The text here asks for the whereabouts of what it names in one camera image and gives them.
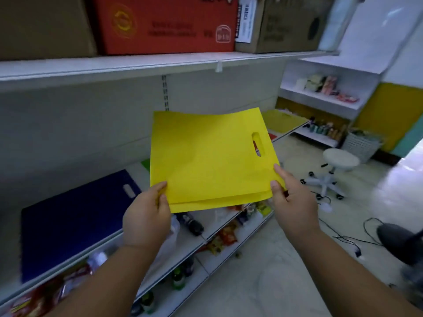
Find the red cardboard box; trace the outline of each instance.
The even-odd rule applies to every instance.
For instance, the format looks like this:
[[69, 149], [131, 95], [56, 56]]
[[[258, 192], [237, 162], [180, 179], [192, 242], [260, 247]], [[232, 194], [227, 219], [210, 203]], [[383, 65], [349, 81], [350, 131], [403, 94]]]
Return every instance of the red cardboard box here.
[[106, 54], [230, 52], [238, 0], [93, 0]]

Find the white stool seat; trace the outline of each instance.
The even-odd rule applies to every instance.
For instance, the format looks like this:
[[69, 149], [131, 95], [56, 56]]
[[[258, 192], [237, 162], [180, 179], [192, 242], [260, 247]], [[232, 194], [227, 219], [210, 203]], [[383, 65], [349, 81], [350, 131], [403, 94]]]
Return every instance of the white stool seat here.
[[355, 155], [341, 149], [326, 149], [323, 157], [329, 165], [342, 170], [351, 170], [360, 164]]

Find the barcode label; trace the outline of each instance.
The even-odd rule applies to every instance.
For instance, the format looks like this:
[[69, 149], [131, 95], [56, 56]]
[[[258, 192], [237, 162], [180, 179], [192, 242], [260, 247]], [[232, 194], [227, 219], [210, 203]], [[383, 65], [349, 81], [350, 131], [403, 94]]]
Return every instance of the barcode label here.
[[251, 43], [254, 15], [256, 14], [257, 1], [252, 0], [241, 4], [239, 1], [238, 20], [239, 28], [236, 34], [236, 42]]

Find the yellow non-woven bag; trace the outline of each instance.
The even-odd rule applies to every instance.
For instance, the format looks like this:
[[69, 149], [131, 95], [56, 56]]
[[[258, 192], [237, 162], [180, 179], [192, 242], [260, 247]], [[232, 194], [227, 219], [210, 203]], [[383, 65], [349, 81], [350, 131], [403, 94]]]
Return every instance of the yellow non-woven bag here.
[[154, 113], [150, 183], [167, 181], [172, 213], [270, 198], [270, 181], [284, 186], [273, 164], [279, 162], [259, 108], [222, 115]]

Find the stool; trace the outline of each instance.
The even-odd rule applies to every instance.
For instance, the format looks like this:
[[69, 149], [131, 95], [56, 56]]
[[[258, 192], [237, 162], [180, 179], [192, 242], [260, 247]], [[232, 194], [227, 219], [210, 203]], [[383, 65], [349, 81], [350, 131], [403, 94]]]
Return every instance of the stool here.
[[300, 181], [303, 185], [321, 186], [321, 192], [316, 195], [317, 200], [321, 200], [325, 197], [328, 189], [336, 192], [336, 199], [342, 200], [345, 197], [345, 193], [335, 186], [336, 181], [333, 174], [336, 169], [345, 171], [354, 169], [360, 164], [360, 160], [348, 151], [334, 148], [326, 149], [323, 152], [323, 157], [327, 163], [321, 165], [321, 167], [331, 166], [332, 169], [329, 173], [317, 177], [314, 175], [314, 172], [310, 171], [308, 173], [309, 177], [307, 179], [301, 179]]

